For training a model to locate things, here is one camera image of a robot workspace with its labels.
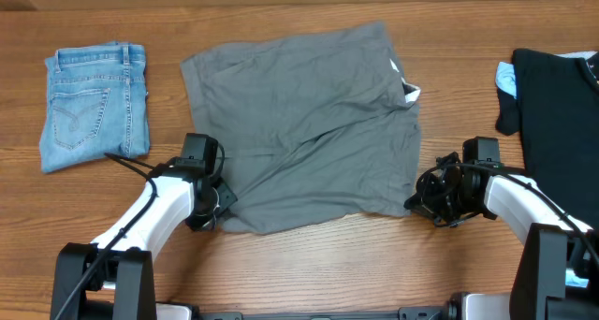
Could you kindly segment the grey cotton shorts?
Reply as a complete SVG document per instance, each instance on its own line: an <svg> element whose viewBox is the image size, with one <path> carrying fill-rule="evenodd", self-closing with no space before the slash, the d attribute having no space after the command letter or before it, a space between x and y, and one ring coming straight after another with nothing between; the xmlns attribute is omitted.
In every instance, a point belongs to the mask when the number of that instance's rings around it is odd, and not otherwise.
<svg viewBox="0 0 599 320"><path fill-rule="evenodd" d="M381 22L183 60L195 129L224 147L227 232L270 234L354 213L406 215L420 90Z"/></svg>

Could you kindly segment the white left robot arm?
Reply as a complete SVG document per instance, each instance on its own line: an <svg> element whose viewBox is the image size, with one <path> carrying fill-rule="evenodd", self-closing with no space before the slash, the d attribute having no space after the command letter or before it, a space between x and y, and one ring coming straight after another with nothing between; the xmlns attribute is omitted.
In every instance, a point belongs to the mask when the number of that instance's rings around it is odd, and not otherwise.
<svg viewBox="0 0 599 320"><path fill-rule="evenodd" d="M144 174L137 201L90 243L59 253L51 301L53 319L198 319L198 307L157 301L153 263L175 228L215 227L233 202L223 164L174 157Z"/></svg>

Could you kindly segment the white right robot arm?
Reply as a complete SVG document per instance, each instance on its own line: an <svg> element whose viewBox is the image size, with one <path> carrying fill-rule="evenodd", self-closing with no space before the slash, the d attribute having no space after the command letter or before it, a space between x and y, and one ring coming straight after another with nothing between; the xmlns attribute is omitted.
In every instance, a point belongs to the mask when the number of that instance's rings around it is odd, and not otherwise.
<svg viewBox="0 0 599 320"><path fill-rule="evenodd" d="M596 233L559 208L532 179L505 167L497 153L438 158L417 179L404 206L438 228L477 216L501 219L523 245L510 292L458 293L436 318L597 318Z"/></svg>

